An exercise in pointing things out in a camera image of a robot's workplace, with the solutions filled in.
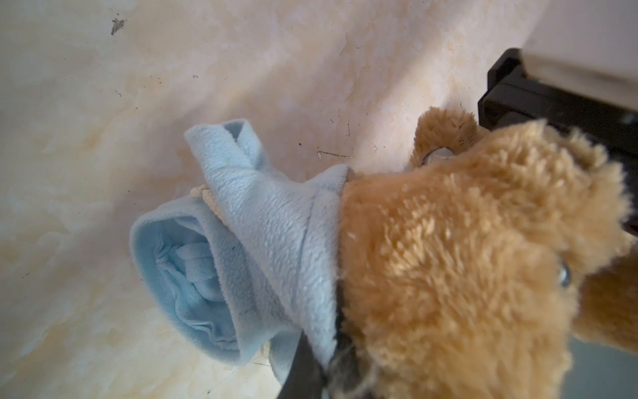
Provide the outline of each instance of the plush toy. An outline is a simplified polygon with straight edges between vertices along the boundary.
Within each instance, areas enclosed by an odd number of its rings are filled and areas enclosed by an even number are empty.
[[[414,144],[413,170],[341,198],[341,329],[369,377],[352,397],[557,398],[579,289],[577,335],[637,350],[638,252],[601,269],[634,242],[604,148],[439,109]]]

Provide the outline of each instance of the marble floor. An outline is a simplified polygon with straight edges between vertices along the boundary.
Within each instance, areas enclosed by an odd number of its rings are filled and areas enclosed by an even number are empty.
[[[298,181],[401,169],[418,116],[475,110],[545,3],[3,1],[0,396],[274,399],[263,356],[200,354],[131,263],[135,219],[202,182],[184,131],[246,117]]]

